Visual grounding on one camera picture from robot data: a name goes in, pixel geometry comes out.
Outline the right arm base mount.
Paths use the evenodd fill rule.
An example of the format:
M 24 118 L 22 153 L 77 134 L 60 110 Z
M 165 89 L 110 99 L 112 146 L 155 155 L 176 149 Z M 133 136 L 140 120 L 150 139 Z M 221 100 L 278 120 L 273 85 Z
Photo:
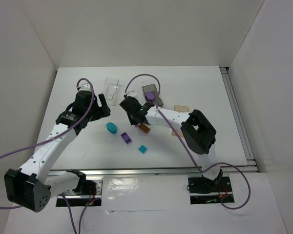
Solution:
M 223 203 L 234 203 L 228 176 L 222 177 L 220 183 L 214 188 L 208 187 L 202 177 L 190 177 L 186 189 L 189 191 L 191 205 L 216 204 L 221 203 L 221 199 L 224 199 Z

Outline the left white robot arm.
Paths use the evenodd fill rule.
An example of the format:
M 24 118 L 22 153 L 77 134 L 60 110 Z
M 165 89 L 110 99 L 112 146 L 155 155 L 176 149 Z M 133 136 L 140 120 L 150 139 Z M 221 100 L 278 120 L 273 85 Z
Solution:
M 69 169 L 52 178 L 47 176 L 65 148 L 89 122 L 108 116 L 110 109 L 104 95 L 95 95 L 91 82 L 80 79 L 74 102 L 58 116 L 48 138 L 18 169 L 5 173 L 8 200 L 40 212 L 51 198 L 69 190 L 77 195 L 94 195 L 96 183 L 78 170 Z

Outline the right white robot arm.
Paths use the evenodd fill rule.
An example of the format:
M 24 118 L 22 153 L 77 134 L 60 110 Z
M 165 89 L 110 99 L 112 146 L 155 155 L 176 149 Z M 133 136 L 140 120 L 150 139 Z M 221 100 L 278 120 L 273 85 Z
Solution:
M 141 105 L 132 96 L 125 95 L 120 103 L 132 125 L 147 124 L 169 127 L 178 137 L 193 164 L 202 177 L 217 183 L 222 177 L 222 169 L 216 156 L 216 129 L 204 116 L 194 109 L 192 112 L 168 110 L 154 103 Z

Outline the purple lego brick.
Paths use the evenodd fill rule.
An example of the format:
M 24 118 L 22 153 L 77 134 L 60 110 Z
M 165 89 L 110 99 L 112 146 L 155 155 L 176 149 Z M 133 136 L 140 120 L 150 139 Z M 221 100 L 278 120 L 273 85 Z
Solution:
M 121 134 L 121 138 L 123 139 L 123 141 L 128 145 L 132 142 L 131 138 L 129 137 L 129 135 L 126 132 L 123 132 Z

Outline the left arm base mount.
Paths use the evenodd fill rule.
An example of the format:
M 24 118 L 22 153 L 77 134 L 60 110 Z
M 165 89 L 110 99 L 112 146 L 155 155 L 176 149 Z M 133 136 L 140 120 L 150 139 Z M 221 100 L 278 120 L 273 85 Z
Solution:
M 69 206 L 85 207 L 88 203 L 90 207 L 99 207 L 102 205 L 103 179 L 95 178 L 84 185 L 81 192 L 68 190 L 64 193 Z

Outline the purple oval lego piece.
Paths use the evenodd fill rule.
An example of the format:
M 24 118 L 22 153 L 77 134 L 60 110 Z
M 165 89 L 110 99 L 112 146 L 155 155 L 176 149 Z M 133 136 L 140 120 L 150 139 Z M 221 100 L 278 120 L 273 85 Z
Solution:
M 154 103 L 156 100 L 154 93 L 150 91 L 145 92 L 145 98 L 147 102 L 151 102 L 151 103 Z

